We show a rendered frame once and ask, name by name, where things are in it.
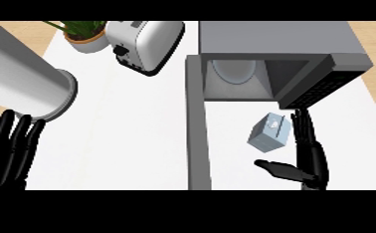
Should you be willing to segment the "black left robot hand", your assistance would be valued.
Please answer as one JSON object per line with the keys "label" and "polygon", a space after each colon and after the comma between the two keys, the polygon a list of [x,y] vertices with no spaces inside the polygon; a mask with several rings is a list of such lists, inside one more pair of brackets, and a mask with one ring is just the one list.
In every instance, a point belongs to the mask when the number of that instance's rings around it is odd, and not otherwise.
{"label": "black left robot hand", "polygon": [[46,121],[32,123],[32,116],[23,115],[14,124],[15,112],[7,110],[0,116],[0,191],[24,190],[35,162],[40,134]]}

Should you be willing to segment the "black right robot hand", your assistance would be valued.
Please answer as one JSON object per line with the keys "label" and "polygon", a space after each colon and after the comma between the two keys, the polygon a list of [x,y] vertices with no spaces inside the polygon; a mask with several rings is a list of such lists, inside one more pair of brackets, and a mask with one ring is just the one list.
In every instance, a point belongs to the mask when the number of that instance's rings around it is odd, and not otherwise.
{"label": "black right robot hand", "polygon": [[301,183],[303,190],[325,190],[329,183],[329,166],[324,146],[316,139],[309,109],[291,115],[294,125],[297,165],[259,159],[254,164],[273,177]]}

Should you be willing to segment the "pale blue milk carton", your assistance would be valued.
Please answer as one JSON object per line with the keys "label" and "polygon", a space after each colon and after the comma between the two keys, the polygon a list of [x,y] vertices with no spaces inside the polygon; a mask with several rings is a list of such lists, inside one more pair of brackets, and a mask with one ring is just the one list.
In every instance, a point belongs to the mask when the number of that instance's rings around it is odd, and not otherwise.
{"label": "pale blue milk carton", "polygon": [[287,146],[293,124],[285,116],[269,113],[253,128],[247,143],[262,152]]}

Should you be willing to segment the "grey microwave door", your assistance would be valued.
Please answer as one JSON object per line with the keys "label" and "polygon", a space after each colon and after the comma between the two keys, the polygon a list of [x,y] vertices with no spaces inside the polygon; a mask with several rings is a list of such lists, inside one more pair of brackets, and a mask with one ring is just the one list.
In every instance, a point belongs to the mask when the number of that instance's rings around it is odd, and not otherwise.
{"label": "grey microwave door", "polygon": [[186,98],[188,189],[212,190],[201,58],[195,55],[186,59]]}

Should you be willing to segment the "grey microwave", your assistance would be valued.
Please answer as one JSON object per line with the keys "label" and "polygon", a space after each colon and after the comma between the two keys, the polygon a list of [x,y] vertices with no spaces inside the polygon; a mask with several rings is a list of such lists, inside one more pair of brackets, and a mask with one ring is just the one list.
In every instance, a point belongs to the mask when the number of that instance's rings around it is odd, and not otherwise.
{"label": "grey microwave", "polygon": [[201,21],[204,98],[312,107],[374,67],[344,21]]}

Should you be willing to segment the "large silver cylinder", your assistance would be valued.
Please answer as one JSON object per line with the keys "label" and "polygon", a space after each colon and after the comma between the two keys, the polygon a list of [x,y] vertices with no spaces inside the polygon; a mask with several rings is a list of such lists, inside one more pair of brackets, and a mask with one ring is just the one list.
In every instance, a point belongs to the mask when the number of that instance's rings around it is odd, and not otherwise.
{"label": "large silver cylinder", "polygon": [[57,69],[0,26],[0,106],[33,121],[57,119],[79,93],[74,75]]}

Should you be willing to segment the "potted green plant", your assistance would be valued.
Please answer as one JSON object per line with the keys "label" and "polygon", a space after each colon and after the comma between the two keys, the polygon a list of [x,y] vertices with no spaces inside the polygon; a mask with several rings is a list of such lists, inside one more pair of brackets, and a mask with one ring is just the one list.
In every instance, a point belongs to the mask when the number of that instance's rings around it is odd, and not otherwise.
{"label": "potted green plant", "polygon": [[66,39],[79,52],[92,54],[110,46],[107,21],[64,21],[63,25],[46,21],[46,24],[64,32]]}

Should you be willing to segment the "silver toaster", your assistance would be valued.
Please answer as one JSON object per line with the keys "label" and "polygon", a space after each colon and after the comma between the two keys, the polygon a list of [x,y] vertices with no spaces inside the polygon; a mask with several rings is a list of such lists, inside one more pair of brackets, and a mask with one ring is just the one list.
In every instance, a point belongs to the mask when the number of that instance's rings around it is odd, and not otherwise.
{"label": "silver toaster", "polygon": [[111,21],[107,36],[120,64],[150,77],[157,75],[185,32],[184,21]]}

